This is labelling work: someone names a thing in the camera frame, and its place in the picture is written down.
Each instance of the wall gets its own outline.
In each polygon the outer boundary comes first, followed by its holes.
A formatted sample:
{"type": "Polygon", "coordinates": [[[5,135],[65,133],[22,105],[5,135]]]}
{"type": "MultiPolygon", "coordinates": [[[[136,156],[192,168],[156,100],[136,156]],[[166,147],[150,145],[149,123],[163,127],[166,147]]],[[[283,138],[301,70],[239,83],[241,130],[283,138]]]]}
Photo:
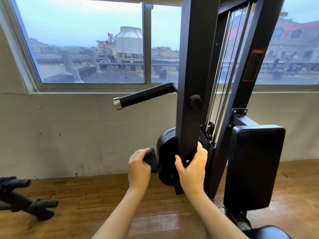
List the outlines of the wall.
{"type": "MultiPolygon", "coordinates": [[[[54,178],[127,171],[130,155],[175,125],[176,94],[116,111],[116,95],[25,95],[0,32],[0,175],[54,178]]],[[[282,160],[319,158],[319,93],[252,95],[248,116],[286,128],[282,160]]]]}

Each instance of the person's left hand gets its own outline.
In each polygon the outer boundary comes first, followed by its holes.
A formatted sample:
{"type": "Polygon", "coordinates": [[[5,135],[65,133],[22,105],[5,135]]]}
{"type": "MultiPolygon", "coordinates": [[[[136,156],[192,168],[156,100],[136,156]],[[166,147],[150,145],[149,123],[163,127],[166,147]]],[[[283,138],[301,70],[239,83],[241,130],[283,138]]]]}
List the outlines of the person's left hand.
{"type": "Polygon", "coordinates": [[[149,148],[137,150],[128,163],[130,189],[145,193],[151,177],[151,167],[143,161],[149,148]]]}

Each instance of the floor plank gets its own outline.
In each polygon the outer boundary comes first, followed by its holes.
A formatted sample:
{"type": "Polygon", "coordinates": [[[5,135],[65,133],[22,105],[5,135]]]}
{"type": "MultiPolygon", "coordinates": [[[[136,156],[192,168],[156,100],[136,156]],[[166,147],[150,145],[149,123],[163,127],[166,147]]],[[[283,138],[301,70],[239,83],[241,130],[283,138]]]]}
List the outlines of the floor plank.
{"type": "MultiPolygon", "coordinates": [[[[226,170],[215,205],[223,210],[226,170]]],[[[0,238],[89,239],[109,217],[129,188],[128,175],[33,180],[18,191],[31,199],[57,199],[55,216],[37,221],[24,212],[0,211],[0,238]]],[[[319,235],[319,160],[280,163],[269,207],[248,212],[253,227],[275,225],[293,239],[319,235]]],[[[138,206],[129,239],[207,238],[205,228],[185,195],[152,174],[138,206]]]]}

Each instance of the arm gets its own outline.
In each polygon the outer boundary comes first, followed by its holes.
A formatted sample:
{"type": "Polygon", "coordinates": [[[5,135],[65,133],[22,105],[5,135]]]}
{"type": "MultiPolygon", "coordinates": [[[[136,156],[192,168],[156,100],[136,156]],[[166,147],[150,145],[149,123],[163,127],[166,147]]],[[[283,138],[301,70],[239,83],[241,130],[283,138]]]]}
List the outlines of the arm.
{"type": "Polygon", "coordinates": [[[128,163],[130,187],[112,214],[92,239],[127,238],[134,213],[144,196],[151,176],[151,167],[143,161],[148,148],[136,151],[128,163]]]}
{"type": "Polygon", "coordinates": [[[207,151],[198,143],[197,153],[187,168],[184,168],[181,158],[176,155],[175,166],[178,171],[181,186],[201,217],[206,229],[213,239],[248,239],[209,199],[204,192],[205,165],[207,151]]]}

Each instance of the exercise equipment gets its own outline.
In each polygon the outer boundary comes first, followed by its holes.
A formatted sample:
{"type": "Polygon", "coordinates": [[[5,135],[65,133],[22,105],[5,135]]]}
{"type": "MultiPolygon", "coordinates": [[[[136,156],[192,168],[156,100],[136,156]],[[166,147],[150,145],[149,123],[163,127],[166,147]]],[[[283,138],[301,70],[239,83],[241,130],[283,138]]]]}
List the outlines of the exercise equipment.
{"type": "Polygon", "coordinates": [[[17,179],[15,176],[0,177],[0,210],[11,210],[12,212],[24,211],[37,217],[39,221],[45,221],[54,216],[54,212],[47,208],[55,208],[59,201],[31,201],[19,193],[14,192],[16,188],[26,188],[31,185],[30,179],[17,179]]]}
{"type": "Polygon", "coordinates": [[[155,164],[161,167],[159,178],[182,194],[174,156],[178,154],[187,167],[201,142],[208,151],[205,193],[214,201],[228,161],[225,215],[251,239],[291,239],[274,226],[252,229],[247,219],[247,211],[270,204],[285,139],[283,127],[259,125],[247,117],[247,105],[283,2],[182,0],[178,84],[162,84],[113,101],[120,110],[177,92],[176,127],[160,136],[156,156],[152,150],[152,161],[156,157],[155,164]],[[230,37],[236,45],[229,44],[230,37]],[[220,102],[218,91],[223,94],[220,102]]]}

